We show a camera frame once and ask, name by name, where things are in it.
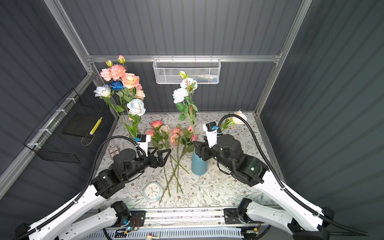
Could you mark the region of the teal ceramic vase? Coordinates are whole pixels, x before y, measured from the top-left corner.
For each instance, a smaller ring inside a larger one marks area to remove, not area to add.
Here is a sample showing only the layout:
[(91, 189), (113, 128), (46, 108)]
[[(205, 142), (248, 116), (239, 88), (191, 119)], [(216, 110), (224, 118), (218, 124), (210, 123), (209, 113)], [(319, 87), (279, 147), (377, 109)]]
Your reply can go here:
[(202, 176), (207, 172), (208, 163), (203, 161), (203, 159), (200, 158), (195, 151), (193, 151), (191, 168), (193, 174)]

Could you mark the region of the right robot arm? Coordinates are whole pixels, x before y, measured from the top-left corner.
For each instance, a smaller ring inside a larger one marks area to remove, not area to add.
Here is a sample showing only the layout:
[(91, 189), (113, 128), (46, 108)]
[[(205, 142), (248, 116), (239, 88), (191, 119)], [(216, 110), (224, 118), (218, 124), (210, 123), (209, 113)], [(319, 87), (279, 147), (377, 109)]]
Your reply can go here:
[(268, 196), (281, 210), (263, 206), (244, 198), (237, 208), (241, 221), (263, 222), (290, 234), (295, 240), (328, 240), (330, 232), (323, 220), (300, 206), (286, 193), (289, 187), (279, 185), (270, 168), (256, 157), (243, 152), (241, 143), (231, 135), (218, 137), (215, 145), (209, 141), (194, 141), (196, 154), (204, 161), (214, 159), (229, 174)]

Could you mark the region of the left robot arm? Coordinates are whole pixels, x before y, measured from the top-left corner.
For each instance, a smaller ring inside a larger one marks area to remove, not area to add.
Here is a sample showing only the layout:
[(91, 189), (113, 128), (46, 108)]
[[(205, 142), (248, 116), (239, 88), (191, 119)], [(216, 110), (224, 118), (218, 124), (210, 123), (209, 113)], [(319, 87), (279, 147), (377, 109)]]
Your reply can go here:
[(137, 154), (124, 149), (113, 157), (113, 164), (99, 172), (83, 190), (57, 210), (34, 222), (15, 237), (16, 240), (53, 240), (91, 208), (103, 203), (123, 189), (127, 183), (144, 173), (146, 168), (161, 168), (172, 152), (171, 149)]

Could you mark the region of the white rose spray stem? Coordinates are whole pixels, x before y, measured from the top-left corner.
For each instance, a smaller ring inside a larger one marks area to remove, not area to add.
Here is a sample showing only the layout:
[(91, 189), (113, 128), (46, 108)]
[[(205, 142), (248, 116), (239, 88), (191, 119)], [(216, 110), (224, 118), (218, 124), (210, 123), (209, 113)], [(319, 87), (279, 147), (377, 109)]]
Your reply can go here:
[(182, 78), (180, 87), (173, 91), (173, 102), (180, 112), (179, 121), (188, 120), (191, 127), (190, 132), (193, 135), (193, 140), (197, 140), (195, 133), (195, 120), (198, 113), (198, 108), (193, 101), (193, 95), (198, 88), (198, 82), (187, 75), (185, 71), (180, 71), (179, 76)]

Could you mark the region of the cream rose stem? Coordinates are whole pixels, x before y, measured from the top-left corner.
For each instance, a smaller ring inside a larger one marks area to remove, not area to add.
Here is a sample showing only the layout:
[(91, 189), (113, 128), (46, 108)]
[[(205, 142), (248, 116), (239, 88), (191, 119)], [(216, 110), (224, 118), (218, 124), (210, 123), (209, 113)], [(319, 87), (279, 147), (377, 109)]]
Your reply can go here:
[(244, 125), (245, 123), (240, 120), (240, 118), (244, 121), (247, 121), (247, 116), (243, 114), (241, 110), (234, 112), (234, 114), (237, 117), (228, 117), (223, 121), (223, 123), (221, 124), (222, 131), (227, 129), (233, 129), (235, 125)]

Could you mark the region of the clear ribbed glass vase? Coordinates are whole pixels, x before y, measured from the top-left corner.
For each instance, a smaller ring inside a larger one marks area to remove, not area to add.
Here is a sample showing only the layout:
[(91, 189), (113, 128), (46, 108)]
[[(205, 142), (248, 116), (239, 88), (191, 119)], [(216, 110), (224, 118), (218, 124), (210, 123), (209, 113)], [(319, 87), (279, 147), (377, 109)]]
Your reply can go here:
[(130, 122), (129, 124), (125, 124), (125, 127), (129, 133), (130, 138), (133, 140), (140, 134), (138, 123)]

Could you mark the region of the white blue rose stem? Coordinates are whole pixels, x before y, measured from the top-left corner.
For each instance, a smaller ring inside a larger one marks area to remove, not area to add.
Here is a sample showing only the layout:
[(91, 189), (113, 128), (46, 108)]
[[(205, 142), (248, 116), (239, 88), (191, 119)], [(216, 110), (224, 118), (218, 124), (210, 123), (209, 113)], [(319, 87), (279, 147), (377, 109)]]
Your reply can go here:
[(133, 99), (127, 103), (128, 114), (131, 122), (140, 123), (146, 109), (141, 99)]

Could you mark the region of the pink peony spray stem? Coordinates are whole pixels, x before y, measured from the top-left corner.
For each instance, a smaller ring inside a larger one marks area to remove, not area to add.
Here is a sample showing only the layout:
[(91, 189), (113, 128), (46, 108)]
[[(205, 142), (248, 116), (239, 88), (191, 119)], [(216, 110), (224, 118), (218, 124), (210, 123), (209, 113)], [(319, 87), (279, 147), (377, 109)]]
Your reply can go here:
[(108, 66), (107, 68), (105, 69), (102, 69), (102, 71), (100, 72), (100, 76), (107, 82), (109, 82), (112, 77), (111, 77), (111, 73), (110, 73), (110, 68), (114, 65), (113, 62), (111, 60), (108, 60), (106, 61), (106, 65)]

